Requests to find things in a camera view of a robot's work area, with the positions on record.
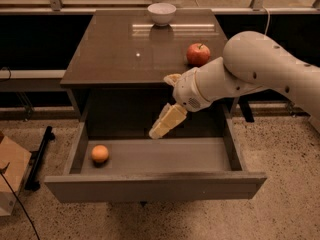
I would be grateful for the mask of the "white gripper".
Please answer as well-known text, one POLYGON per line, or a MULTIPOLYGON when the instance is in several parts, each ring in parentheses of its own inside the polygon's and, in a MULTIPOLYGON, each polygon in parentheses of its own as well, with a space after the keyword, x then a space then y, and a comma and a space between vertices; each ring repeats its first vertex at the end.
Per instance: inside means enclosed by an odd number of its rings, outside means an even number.
POLYGON ((198 69, 192 68, 180 74, 166 75, 163 80, 166 84, 174 86, 173 98, 177 102, 174 105, 167 103, 156 122, 149 131, 152 139, 160 139, 173 128, 182 123, 189 112, 198 112, 211 105, 206 100, 196 82, 196 73, 198 69))

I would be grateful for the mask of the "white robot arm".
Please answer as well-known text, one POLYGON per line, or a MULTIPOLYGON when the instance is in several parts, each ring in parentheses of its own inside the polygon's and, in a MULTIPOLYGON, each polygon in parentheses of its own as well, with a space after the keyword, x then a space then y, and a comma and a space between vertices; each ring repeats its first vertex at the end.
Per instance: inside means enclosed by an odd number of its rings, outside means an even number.
POLYGON ((173 87, 167 104, 149 131, 159 139, 186 119, 189 112, 209 107, 222 98, 272 89, 309 115, 320 119, 320 68, 301 61, 271 38, 245 31, 229 39, 223 55, 164 81, 173 87))

